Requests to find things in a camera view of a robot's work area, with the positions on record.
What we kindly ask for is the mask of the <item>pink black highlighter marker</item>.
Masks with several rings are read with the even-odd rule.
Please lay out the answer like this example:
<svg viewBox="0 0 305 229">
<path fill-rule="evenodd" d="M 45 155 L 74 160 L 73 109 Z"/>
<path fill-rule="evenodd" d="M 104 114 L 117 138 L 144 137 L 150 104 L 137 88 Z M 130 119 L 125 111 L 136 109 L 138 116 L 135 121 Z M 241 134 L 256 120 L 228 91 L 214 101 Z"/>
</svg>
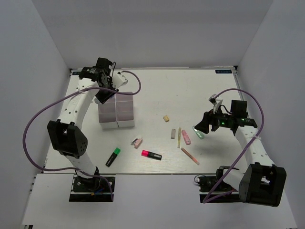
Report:
<svg viewBox="0 0 305 229">
<path fill-rule="evenodd" d="M 151 158 L 151 159 L 155 159 L 155 160 L 161 160 L 162 159 L 162 155 L 160 154 L 156 154 L 147 150 L 143 150 L 141 152 L 141 156 L 147 157 L 147 158 Z"/>
</svg>

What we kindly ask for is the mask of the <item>white organizer container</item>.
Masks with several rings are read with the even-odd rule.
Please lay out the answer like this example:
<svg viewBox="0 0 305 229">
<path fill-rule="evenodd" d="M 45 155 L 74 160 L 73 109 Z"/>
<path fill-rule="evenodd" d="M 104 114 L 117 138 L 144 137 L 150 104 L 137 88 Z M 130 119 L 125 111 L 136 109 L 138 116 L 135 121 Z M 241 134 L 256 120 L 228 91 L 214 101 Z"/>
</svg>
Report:
<svg viewBox="0 0 305 229">
<path fill-rule="evenodd" d="M 104 104 L 98 103 L 98 119 L 102 129 L 118 128 L 115 96 L 107 100 Z"/>
<path fill-rule="evenodd" d="M 116 121 L 120 128 L 134 127 L 134 101 L 132 95 L 116 94 Z"/>
</svg>

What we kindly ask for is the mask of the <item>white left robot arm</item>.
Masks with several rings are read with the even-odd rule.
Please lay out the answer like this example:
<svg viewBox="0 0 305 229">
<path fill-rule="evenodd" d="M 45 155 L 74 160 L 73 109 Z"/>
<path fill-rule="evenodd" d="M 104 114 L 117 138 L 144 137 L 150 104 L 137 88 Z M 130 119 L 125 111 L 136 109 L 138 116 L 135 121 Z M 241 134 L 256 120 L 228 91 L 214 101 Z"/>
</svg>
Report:
<svg viewBox="0 0 305 229">
<path fill-rule="evenodd" d="M 65 169 L 89 190 L 108 174 L 185 173 L 172 129 L 192 127 L 212 109 L 200 70 L 84 67 L 59 117 L 47 124 Z"/>
</svg>

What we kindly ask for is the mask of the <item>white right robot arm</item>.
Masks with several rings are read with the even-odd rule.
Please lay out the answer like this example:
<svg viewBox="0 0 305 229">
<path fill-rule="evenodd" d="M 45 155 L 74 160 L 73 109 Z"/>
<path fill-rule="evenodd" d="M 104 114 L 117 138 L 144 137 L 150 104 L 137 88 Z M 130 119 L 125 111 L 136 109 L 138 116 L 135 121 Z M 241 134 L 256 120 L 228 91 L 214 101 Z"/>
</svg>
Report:
<svg viewBox="0 0 305 229">
<path fill-rule="evenodd" d="M 230 167 L 222 167 L 221 173 L 216 175 L 215 184 L 210 189 L 204 203 L 211 202 L 221 195 L 211 194 L 219 188 L 223 195 L 238 191 L 239 199 L 243 203 L 279 206 L 286 181 L 286 170 L 278 167 L 267 154 L 260 138 L 259 130 L 254 119 L 249 118 L 246 102 L 239 101 L 231 106 L 229 114 L 222 111 L 210 110 L 205 112 L 202 121 L 195 127 L 207 134 L 219 127 L 230 129 L 242 147 L 241 156 L 245 157 L 247 170 L 242 173 L 235 169 L 236 162 Z"/>
</svg>

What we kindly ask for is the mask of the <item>grey white eraser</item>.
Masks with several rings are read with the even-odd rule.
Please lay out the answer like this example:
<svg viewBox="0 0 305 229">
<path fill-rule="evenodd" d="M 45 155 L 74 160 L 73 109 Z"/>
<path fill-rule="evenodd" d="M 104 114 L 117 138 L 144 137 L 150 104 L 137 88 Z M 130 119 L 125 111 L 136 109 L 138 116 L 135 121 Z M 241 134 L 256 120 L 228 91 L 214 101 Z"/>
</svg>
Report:
<svg viewBox="0 0 305 229">
<path fill-rule="evenodd" d="M 176 136 L 176 129 L 171 130 L 171 139 L 175 139 Z"/>
</svg>

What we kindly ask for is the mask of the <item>orange slim highlighter pen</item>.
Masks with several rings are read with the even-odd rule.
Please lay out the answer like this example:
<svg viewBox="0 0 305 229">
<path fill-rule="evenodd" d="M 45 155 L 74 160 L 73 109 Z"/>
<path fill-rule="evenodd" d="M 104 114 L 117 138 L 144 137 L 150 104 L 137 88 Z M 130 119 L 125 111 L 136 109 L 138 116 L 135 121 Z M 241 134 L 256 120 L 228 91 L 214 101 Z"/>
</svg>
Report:
<svg viewBox="0 0 305 229">
<path fill-rule="evenodd" d="M 181 148 L 181 150 L 196 164 L 196 165 L 199 165 L 199 161 L 194 157 L 192 156 L 186 149 L 184 149 L 183 147 Z"/>
</svg>

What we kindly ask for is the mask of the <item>white right organizer container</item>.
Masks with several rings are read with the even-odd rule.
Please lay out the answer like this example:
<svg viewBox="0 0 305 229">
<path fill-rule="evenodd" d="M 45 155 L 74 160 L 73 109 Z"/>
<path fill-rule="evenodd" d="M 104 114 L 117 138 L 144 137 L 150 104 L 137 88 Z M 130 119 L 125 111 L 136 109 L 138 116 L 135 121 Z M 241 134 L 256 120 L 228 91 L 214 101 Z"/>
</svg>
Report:
<svg viewBox="0 0 305 229">
<path fill-rule="evenodd" d="M 116 121 L 120 128 L 134 127 L 134 101 L 132 95 L 116 94 Z"/>
</svg>

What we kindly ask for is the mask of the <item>yellow beige eraser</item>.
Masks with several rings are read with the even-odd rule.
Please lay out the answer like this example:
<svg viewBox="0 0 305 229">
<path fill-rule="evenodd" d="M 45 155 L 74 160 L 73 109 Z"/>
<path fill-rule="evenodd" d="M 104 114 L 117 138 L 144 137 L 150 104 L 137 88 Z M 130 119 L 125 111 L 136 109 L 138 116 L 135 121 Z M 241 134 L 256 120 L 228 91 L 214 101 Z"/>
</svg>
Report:
<svg viewBox="0 0 305 229">
<path fill-rule="evenodd" d="M 164 116 L 163 119 L 164 119 L 165 122 L 169 122 L 170 121 L 168 116 Z"/>
</svg>

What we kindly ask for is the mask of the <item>white left organizer container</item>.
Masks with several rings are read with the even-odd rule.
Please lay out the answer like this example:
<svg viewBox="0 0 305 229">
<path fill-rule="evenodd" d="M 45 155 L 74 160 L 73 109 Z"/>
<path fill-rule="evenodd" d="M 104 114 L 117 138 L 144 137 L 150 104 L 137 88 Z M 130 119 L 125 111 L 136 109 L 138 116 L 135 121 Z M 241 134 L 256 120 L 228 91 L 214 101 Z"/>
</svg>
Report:
<svg viewBox="0 0 305 229">
<path fill-rule="evenodd" d="M 102 129 L 118 128 L 115 96 L 107 100 L 104 104 L 98 103 L 98 119 Z"/>
</svg>

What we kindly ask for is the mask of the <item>yellow slim highlighter pen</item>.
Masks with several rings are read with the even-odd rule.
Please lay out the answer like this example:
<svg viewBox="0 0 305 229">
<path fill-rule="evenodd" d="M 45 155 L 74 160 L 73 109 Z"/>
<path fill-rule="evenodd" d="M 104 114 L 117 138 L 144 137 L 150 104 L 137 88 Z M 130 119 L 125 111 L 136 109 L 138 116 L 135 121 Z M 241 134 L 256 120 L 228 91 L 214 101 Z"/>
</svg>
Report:
<svg viewBox="0 0 305 229">
<path fill-rule="evenodd" d="M 177 148 L 181 147 L 181 128 L 178 128 L 178 140 L 177 140 Z"/>
</svg>

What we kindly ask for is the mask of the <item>blue label sticker right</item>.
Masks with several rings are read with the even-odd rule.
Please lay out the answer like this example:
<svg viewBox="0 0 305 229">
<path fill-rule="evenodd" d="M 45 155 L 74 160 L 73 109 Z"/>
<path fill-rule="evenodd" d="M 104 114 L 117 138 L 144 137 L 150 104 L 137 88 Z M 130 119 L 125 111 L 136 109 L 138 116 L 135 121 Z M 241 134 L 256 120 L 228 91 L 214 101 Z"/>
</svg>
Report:
<svg viewBox="0 0 305 229">
<path fill-rule="evenodd" d="M 231 70 L 215 70 L 216 74 L 232 74 Z"/>
</svg>

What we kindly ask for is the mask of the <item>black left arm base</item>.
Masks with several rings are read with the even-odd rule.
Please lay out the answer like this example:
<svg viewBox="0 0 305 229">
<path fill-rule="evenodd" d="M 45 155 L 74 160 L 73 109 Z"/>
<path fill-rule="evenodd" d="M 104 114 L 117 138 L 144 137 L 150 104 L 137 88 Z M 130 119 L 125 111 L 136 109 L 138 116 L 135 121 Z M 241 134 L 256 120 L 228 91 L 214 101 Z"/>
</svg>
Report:
<svg viewBox="0 0 305 229">
<path fill-rule="evenodd" d="M 103 179 L 88 186 L 82 177 L 74 175 L 70 191 L 70 202 L 112 202 L 110 189 Z"/>
</svg>

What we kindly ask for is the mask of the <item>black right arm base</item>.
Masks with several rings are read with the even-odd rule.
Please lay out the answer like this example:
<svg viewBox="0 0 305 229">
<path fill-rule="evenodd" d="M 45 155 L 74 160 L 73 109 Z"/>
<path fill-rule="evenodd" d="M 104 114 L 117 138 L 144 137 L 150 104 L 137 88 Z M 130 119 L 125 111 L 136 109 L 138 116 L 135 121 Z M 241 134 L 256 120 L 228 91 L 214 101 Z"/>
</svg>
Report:
<svg viewBox="0 0 305 229">
<path fill-rule="evenodd" d="M 203 203 L 209 191 L 228 168 L 220 166 L 214 174 L 198 174 L 194 177 L 194 184 L 199 188 L 200 203 Z M 208 197 L 208 199 L 212 198 L 208 203 L 242 203 L 238 190 L 243 176 L 244 172 L 233 168 Z"/>
</svg>

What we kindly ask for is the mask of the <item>green black highlighter marker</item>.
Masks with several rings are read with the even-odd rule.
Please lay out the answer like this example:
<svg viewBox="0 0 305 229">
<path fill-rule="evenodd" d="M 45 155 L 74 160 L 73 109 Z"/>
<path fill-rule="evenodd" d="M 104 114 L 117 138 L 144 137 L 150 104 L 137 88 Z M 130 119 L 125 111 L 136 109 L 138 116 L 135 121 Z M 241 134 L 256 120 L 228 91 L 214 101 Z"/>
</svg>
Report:
<svg viewBox="0 0 305 229">
<path fill-rule="evenodd" d="M 116 148 L 113 153 L 111 154 L 111 156 L 109 157 L 109 159 L 106 162 L 106 166 L 110 167 L 111 164 L 114 162 L 114 160 L 116 159 L 116 157 L 118 156 L 118 154 L 121 152 L 121 150 L 119 148 Z"/>
</svg>

